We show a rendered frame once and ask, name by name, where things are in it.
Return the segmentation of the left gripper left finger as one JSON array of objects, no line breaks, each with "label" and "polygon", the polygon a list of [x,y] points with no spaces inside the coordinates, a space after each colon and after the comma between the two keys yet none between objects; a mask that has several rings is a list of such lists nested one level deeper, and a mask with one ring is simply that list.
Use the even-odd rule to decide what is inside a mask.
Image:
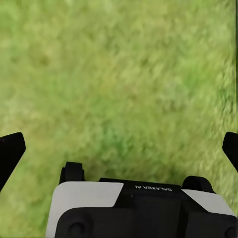
[{"label": "left gripper left finger", "polygon": [[21,132],[0,137],[0,191],[25,151],[25,140]]}]

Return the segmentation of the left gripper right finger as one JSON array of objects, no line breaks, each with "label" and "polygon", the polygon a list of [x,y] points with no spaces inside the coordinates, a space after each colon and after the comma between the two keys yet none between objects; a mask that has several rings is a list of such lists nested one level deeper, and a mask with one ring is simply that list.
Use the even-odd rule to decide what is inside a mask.
[{"label": "left gripper right finger", "polygon": [[222,149],[238,172],[238,134],[226,132]]}]

